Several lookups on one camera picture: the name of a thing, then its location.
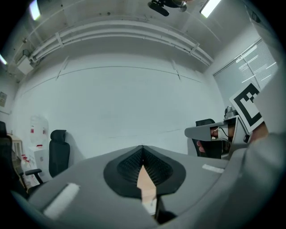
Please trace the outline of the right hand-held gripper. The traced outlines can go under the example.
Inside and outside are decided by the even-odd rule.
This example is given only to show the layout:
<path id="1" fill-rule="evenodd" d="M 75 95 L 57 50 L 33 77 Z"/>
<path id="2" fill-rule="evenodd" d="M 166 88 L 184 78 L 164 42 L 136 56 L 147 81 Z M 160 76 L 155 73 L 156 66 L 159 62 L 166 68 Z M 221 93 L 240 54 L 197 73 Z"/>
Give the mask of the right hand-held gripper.
<path id="1" fill-rule="evenodd" d="M 202 144 L 227 143 L 229 148 L 220 158 L 230 159 L 236 150 L 247 146 L 253 130 L 263 123 L 263 118 L 253 103 L 259 92 L 253 83 L 249 83 L 229 98 L 232 105 L 225 109 L 222 122 L 189 127 L 185 129 L 185 136 L 199 140 Z"/>

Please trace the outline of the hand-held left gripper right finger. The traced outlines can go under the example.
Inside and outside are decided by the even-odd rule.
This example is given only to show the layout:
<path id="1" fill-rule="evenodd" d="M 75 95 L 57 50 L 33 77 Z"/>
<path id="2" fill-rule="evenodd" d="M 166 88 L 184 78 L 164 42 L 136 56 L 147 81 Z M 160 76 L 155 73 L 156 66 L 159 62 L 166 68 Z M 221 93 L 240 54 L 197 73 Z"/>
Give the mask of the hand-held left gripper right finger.
<path id="1" fill-rule="evenodd" d="M 198 202 L 227 164 L 226 160 L 143 146 L 143 206 L 159 224 L 166 223 Z"/>

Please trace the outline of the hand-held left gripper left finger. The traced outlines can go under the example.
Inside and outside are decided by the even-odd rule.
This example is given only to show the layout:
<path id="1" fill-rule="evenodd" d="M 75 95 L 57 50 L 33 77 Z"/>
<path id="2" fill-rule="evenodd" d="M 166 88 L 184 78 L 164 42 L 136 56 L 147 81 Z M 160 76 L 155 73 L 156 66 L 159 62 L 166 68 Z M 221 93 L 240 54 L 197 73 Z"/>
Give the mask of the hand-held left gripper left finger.
<path id="1" fill-rule="evenodd" d="M 135 147 L 129 147 L 80 161 L 39 187 L 28 202 L 41 211 L 68 183 L 80 190 L 58 217 L 64 229 L 151 229 L 157 222 L 141 200 L 119 196 L 106 184 L 107 163 Z"/>

